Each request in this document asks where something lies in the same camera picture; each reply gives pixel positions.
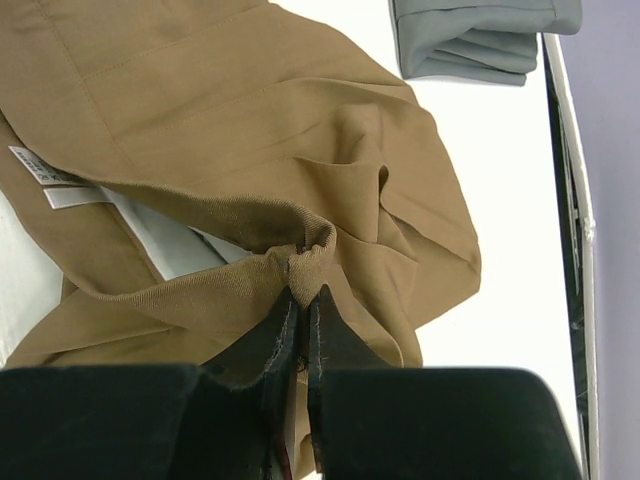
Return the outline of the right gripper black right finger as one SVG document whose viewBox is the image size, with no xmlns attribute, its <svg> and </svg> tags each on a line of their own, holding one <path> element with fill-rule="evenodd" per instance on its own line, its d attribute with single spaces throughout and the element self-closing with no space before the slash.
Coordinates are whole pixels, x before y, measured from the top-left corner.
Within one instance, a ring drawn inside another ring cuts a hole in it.
<svg viewBox="0 0 640 480">
<path fill-rule="evenodd" d="M 328 287 L 310 308 L 308 411 L 327 479 L 577 479 L 555 399 L 505 368 L 400 368 L 343 320 Z"/>
</svg>

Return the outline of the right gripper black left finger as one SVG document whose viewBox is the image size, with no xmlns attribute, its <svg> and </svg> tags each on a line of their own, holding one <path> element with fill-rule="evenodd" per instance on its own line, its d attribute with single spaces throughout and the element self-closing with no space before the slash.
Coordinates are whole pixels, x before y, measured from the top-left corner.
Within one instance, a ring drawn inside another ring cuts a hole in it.
<svg viewBox="0 0 640 480">
<path fill-rule="evenodd" d="M 298 305 L 196 366 L 18 368 L 1 376 L 5 479 L 289 479 Z"/>
</svg>

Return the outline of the tan brown skirt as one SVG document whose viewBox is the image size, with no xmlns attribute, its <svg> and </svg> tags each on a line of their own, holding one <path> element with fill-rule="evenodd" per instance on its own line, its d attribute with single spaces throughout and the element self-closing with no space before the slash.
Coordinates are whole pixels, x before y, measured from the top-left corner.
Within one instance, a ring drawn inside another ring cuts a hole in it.
<svg viewBox="0 0 640 480">
<path fill-rule="evenodd" d="M 474 295 L 432 115 L 267 1 L 5 1 L 1 189 L 64 275 L 12 367 L 204 363 L 328 287 L 384 360 Z"/>
</svg>

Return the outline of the grey pleated skirt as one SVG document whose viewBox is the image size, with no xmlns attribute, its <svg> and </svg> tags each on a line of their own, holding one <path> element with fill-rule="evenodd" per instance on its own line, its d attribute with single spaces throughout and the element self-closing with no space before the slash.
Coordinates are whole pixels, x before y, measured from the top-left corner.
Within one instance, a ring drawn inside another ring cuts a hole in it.
<svg viewBox="0 0 640 480">
<path fill-rule="evenodd" d="M 579 0 L 400 0 L 390 3 L 405 79 L 454 77 L 523 86 L 540 34 L 574 35 Z"/>
</svg>

